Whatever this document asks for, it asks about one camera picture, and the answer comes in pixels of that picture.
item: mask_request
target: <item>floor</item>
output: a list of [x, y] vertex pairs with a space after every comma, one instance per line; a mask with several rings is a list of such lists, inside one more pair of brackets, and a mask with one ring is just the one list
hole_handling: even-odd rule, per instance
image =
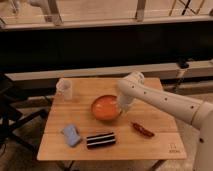
[[[213, 102], [213, 93], [201, 93], [189, 95], [193, 98], [203, 99]], [[37, 107], [21, 109], [24, 113], [38, 110]], [[177, 120], [177, 125], [183, 139], [187, 152], [186, 160], [166, 161], [157, 171], [192, 171], [198, 131], [182, 121]], [[17, 132], [22, 138], [30, 143], [39, 146], [42, 133], [45, 127], [45, 120], [36, 118], [30, 124], [19, 129]], [[73, 170], [80, 171], [145, 171], [148, 170], [156, 161], [78, 161], [73, 165]], [[39, 162], [36, 156], [12, 141], [6, 142], [6, 150], [0, 158], [0, 171], [59, 171], [60, 168], [55, 162]]]
[[[197, 11], [202, 0], [192, 0], [190, 8]], [[58, 0], [58, 8], [64, 22], [129, 19], [135, 17], [137, 0]], [[145, 18], [167, 17], [175, 0], [147, 0]], [[205, 0], [199, 15], [208, 14], [213, 7], [212, 0]], [[175, 3], [172, 16], [180, 16], [184, 5], [179, 0]], [[187, 10], [186, 15], [194, 15]], [[12, 13], [8, 0], [0, 0], [0, 17], [6, 24], [45, 23], [40, 8], [29, 5], [27, 0], [20, 0], [19, 12]]]

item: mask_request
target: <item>black chair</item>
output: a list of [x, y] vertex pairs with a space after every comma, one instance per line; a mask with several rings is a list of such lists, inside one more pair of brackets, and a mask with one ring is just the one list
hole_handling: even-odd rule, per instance
[[30, 114], [23, 119], [22, 113], [11, 106], [14, 102], [24, 101], [28, 99], [28, 95], [24, 90], [14, 85], [13, 81], [0, 73], [0, 148], [7, 138], [10, 138], [17, 143], [23, 145], [32, 152], [37, 152], [37, 148], [16, 136], [13, 131], [20, 128], [27, 122], [41, 116], [47, 117], [47, 112], [42, 109], [38, 112]]

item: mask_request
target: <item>black wall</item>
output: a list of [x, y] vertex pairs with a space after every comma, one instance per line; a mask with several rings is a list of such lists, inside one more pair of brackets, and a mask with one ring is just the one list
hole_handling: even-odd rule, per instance
[[213, 22], [0, 32], [0, 70], [24, 72], [213, 58]]

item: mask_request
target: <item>logo on table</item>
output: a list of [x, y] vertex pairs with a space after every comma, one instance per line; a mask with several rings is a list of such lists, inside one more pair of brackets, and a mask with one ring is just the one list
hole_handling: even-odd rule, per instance
[[175, 143], [170, 143], [169, 153], [180, 153], [180, 150], [177, 149]]

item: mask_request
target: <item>wooden table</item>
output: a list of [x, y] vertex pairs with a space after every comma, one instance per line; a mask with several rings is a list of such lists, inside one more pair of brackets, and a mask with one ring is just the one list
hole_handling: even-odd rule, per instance
[[[99, 96], [117, 95], [116, 78], [67, 78], [73, 83], [74, 98], [64, 101], [56, 93], [38, 152], [38, 160], [142, 160], [185, 159], [186, 153], [175, 120], [170, 115], [137, 99], [132, 108], [117, 120], [103, 123], [90, 112], [90, 105]], [[147, 78], [145, 85], [162, 89], [157, 78]], [[139, 135], [131, 122], [138, 122], [153, 131], [147, 139]], [[75, 148], [67, 145], [61, 130], [68, 124], [77, 126], [83, 141]], [[86, 137], [114, 132], [116, 144], [89, 150]]]

